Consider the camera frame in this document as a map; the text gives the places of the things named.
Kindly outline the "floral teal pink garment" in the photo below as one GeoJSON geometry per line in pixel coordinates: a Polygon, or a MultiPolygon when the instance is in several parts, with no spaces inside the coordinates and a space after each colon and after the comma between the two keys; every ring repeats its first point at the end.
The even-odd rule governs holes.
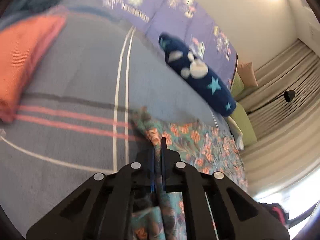
{"type": "MultiPolygon", "coordinates": [[[[200,121],[177,124],[158,120],[144,108],[132,112],[131,120],[136,129],[153,144],[157,171],[161,167],[161,139],[165,138],[167,148],[178,152],[183,162],[202,173],[223,172],[247,191],[244,165],[229,132],[200,121]]],[[[155,197],[139,197],[135,205],[131,217],[134,239],[187,239],[182,194],[166,193],[161,178],[156,182],[155,197]]]]}

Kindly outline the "blue striped bed blanket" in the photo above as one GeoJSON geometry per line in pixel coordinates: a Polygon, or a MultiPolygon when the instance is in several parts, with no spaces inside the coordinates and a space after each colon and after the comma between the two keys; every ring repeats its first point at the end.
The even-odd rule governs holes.
{"type": "Polygon", "coordinates": [[[46,15],[64,16],[66,26],[17,119],[1,124],[1,207],[23,235],[94,173],[115,172],[150,146],[131,127],[132,110],[228,129],[131,23],[85,5],[58,5],[46,15]]]}

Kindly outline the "green pillow near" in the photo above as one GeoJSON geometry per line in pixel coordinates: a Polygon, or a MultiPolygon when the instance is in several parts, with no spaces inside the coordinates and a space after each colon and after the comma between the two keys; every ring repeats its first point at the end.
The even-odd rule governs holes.
{"type": "Polygon", "coordinates": [[[236,103],[236,109],[232,113],[231,117],[242,131],[244,146],[248,147],[255,144],[257,142],[255,131],[246,111],[240,103],[236,103]]]}

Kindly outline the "green pillow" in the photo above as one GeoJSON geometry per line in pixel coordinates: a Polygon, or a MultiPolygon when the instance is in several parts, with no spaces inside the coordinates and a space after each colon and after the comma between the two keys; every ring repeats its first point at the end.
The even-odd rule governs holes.
{"type": "Polygon", "coordinates": [[[236,103],[236,109],[232,113],[231,117],[242,131],[244,146],[248,147],[255,144],[257,142],[255,131],[246,111],[240,103],[236,103]]]}
{"type": "Polygon", "coordinates": [[[245,88],[245,85],[238,73],[235,74],[234,80],[231,86],[231,95],[237,97],[245,88]]]}

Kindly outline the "green pillow far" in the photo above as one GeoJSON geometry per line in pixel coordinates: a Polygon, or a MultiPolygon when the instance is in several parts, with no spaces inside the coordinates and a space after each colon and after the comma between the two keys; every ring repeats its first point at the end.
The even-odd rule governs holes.
{"type": "Polygon", "coordinates": [[[238,73],[235,74],[234,80],[231,86],[231,95],[237,97],[245,88],[245,85],[238,73]]]}

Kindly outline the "beige curtain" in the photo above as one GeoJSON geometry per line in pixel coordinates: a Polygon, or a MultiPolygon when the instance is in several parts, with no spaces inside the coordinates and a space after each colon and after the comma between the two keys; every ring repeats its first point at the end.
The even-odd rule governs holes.
{"type": "Polygon", "coordinates": [[[319,56],[301,40],[255,71],[238,102],[257,142],[242,152],[250,194],[277,192],[319,168],[319,56]]]}

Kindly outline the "beige cushion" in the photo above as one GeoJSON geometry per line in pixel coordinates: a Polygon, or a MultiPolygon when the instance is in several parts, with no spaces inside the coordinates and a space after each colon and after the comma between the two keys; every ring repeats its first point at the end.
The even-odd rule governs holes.
{"type": "Polygon", "coordinates": [[[258,87],[254,74],[253,62],[240,62],[238,64],[237,72],[245,87],[258,87]]]}

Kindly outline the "folded pink garment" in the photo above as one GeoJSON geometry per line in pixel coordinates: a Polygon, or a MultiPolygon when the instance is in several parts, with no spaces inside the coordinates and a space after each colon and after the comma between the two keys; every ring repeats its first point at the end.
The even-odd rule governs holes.
{"type": "Polygon", "coordinates": [[[15,119],[37,64],[66,24],[58,15],[33,16],[1,31],[1,120],[15,119]]]}

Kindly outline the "purple tree print sheet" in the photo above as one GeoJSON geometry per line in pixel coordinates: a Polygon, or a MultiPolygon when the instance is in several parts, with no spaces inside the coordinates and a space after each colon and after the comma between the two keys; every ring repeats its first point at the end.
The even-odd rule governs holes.
{"type": "Polygon", "coordinates": [[[180,38],[228,88],[238,55],[215,20],[195,0],[69,0],[114,12],[132,23],[158,46],[161,33],[180,38]]]}

